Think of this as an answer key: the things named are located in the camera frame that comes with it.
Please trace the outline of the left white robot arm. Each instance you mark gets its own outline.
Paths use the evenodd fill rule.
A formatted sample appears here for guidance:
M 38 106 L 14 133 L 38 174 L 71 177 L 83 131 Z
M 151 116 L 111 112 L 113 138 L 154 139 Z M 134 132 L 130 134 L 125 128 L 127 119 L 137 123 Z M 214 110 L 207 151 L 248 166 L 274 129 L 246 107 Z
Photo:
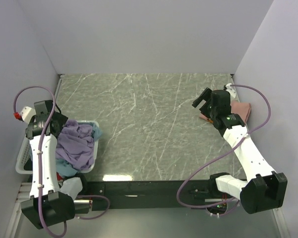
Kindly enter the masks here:
M 57 179 L 57 138 L 47 133 L 41 139 L 41 131 L 49 115 L 40 115 L 42 120 L 31 107 L 24 107 L 21 111 L 22 119 L 28 124 L 26 138 L 29 139 L 32 153 L 32 186 L 29 199 L 21 203 L 21 211 L 39 230 L 44 228 L 41 218 L 49 227 L 75 216 L 74 198 L 60 188 Z

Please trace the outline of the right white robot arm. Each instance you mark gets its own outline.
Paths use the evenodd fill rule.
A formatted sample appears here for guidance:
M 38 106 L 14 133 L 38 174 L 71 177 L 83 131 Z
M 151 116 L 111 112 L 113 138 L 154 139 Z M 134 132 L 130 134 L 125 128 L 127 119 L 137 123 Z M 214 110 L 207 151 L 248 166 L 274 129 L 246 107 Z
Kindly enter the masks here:
M 200 112 L 210 119 L 224 140 L 236 154 L 246 180 L 234 178 L 228 173 L 211 175 L 210 192 L 226 193 L 240 200 L 248 214 L 280 208 L 283 205 L 288 184 L 284 173 L 277 173 L 261 155 L 250 137 L 240 115 L 231 111 L 231 96 L 235 91 L 226 86 L 222 90 L 206 88 L 193 102 Z

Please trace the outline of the purple t shirt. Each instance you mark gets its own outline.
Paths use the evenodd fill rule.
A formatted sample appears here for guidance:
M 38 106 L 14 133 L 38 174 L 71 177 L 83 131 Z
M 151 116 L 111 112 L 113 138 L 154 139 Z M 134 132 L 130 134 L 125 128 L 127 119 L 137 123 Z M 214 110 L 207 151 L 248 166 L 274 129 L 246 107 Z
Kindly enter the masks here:
M 67 161 L 78 171 L 88 170 L 94 163 L 93 127 L 67 120 L 57 138 L 56 158 Z

